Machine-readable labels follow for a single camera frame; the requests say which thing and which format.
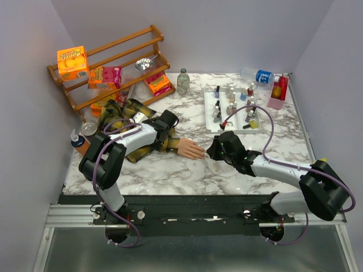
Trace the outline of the yellow plaid shirt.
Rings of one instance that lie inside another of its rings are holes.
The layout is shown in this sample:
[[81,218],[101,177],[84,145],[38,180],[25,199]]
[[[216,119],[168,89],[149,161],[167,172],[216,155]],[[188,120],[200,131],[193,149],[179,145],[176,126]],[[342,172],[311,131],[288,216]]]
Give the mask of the yellow plaid shirt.
[[[109,99],[102,106],[102,112],[98,120],[98,128],[101,132],[108,126],[109,123],[114,122],[118,119],[131,119],[134,118],[137,113],[144,114],[148,119],[155,121],[158,116],[156,116],[156,111],[143,105],[136,99],[128,99],[123,106],[120,106],[117,102]],[[146,155],[150,154],[152,151],[159,152],[173,152],[178,153],[177,145],[180,142],[180,138],[175,138],[175,129],[172,128],[168,134],[167,139],[160,146],[159,149],[154,149],[150,145],[144,146],[131,152],[126,158],[131,163],[136,163]]]

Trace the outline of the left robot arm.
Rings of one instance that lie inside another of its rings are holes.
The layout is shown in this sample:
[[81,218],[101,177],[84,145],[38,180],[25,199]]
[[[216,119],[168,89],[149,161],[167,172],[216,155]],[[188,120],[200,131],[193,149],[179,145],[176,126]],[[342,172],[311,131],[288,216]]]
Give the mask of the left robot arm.
[[165,110],[155,120],[140,113],[124,121],[126,125],[120,129],[108,131],[106,127],[97,133],[78,167],[108,207],[106,217],[114,224],[121,223],[126,216],[125,199],[117,186],[124,159],[141,147],[152,150],[162,147],[179,119]]

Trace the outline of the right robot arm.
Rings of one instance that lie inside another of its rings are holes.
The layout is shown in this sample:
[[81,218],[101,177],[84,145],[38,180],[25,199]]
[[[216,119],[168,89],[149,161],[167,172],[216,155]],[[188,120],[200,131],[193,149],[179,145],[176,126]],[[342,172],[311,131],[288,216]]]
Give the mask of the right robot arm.
[[261,216],[268,222],[302,212],[332,221],[349,197],[347,186],[328,163],[318,160],[301,165],[268,159],[262,152],[245,149],[232,131],[216,135],[206,152],[211,159],[224,161],[243,175],[266,177],[297,188],[292,193],[271,194],[261,207]]

